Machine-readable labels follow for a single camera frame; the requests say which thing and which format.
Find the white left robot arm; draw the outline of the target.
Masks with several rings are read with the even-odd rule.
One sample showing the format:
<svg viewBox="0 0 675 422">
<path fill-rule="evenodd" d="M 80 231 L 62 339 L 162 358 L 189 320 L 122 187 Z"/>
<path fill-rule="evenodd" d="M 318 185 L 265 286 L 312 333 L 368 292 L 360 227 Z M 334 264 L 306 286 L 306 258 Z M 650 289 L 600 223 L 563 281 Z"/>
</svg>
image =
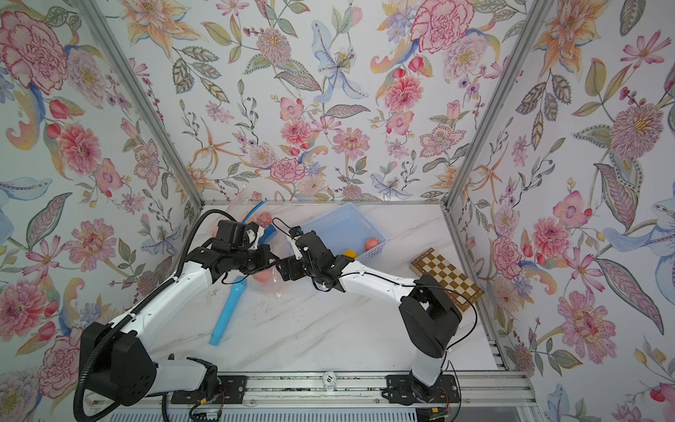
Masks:
<svg viewBox="0 0 675 422">
<path fill-rule="evenodd" d="M 156 357 L 162 331 L 197 295 L 216 281 L 248 276 L 269 268 L 274 255 L 260 244 L 265 233 L 256 223 L 225 218 L 215 237 L 193 246 L 190 232 L 175 272 L 129 311 L 109 323 L 93 323 L 80 340 L 80 362 L 73 398 L 78 421 L 99 421 L 118 407 L 147 396 L 195 391 L 211 400 L 223 387 L 216 365 L 201 358 Z"/>
</svg>

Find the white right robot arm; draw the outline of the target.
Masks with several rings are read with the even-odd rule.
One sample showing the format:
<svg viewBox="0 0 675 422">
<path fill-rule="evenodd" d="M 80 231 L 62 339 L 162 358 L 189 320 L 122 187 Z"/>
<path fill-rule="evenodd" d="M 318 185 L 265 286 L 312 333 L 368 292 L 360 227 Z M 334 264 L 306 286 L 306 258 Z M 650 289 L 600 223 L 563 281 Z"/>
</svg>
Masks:
<svg viewBox="0 0 675 422">
<path fill-rule="evenodd" d="M 298 226 L 287 239 L 294 255 L 276 265 L 284 281 L 308 277 L 320 291 L 337 290 L 395 306 L 417 350 L 411 383 L 425 390 L 438 385 L 462 313 L 436 279 L 426 274 L 406 279 L 374 270 L 355 258 L 333 254 L 316 232 Z"/>
</svg>

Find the clear pink bag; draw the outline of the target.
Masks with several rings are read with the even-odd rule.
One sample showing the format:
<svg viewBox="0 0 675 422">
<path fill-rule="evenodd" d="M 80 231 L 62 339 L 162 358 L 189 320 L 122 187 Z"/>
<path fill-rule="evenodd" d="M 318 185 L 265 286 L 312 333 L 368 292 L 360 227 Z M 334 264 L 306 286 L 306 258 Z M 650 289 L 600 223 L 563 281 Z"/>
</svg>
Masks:
<svg viewBox="0 0 675 422">
<path fill-rule="evenodd" d="M 271 298 L 280 298 L 283 292 L 285 281 L 277 267 L 272 266 L 264 271 L 253 274 L 247 278 L 248 289 L 260 295 L 266 295 Z"/>
</svg>

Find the clear blue-zipper zip bag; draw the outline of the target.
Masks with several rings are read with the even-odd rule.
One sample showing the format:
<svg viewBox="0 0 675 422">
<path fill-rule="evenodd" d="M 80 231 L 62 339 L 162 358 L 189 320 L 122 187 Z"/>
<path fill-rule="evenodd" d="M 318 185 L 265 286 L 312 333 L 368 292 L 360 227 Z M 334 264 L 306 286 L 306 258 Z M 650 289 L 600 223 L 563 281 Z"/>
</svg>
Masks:
<svg viewBox="0 0 675 422">
<path fill-rule="evenodd" d="M 277 233 L 277 229 L 272 223 L 272 214 L 260 210 L 266 203 L 267 200 L 262 200 L 244 218 L 244 223 L 256 223 L 264 229 L 263 235 L 259 238 L 259 244 L 268 244 L 270 239 Z"/>
</svg>

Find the clear pink-zipper zip bag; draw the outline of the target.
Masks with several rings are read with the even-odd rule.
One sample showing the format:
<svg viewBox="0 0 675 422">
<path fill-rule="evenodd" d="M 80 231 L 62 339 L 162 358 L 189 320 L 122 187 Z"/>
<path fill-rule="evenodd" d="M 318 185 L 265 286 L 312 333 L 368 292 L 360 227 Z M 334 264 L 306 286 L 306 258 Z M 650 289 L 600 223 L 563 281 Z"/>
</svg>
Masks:
<svg viewBox="0 0 675 422">
<path fill-rule="evenodd" d="M 221 211 L 228 213 L 235 220 L 241 222 L 244 220 L 244 217 L 249 211 L 249 202 L 249 193 L 246 190 L 242 190 L 236 196 L 233 196 L 230 200 L 227 200 L 224 205 L 214 206 L 214 209 L 220 209 Z M 209 235 L 209 237 L 214 237 L 216 235 L 218 232 L 219 222 L 223 220 L 228 221 L 229 219 L 228 217 L 220 214 L 214 215 L 214 217 L 211 219 L 211 222 L 207 226 L 207 235 Z"/>
</svg>

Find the pink peach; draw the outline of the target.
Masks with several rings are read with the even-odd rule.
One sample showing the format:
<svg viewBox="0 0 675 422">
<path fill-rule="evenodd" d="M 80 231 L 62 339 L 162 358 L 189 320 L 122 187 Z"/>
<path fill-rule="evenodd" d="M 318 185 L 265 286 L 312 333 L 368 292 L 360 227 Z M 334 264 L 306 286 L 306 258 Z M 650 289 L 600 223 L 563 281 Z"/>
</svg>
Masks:
<svg viewBox="0 0 675 422">
<path fill-rule="evenodd" d="M 272 269 L 267 269 L 263 272 L 257 273 L 253 276 L 254 280 L 260 283 L 268 283 L 274 280 Z"/>
</svg>

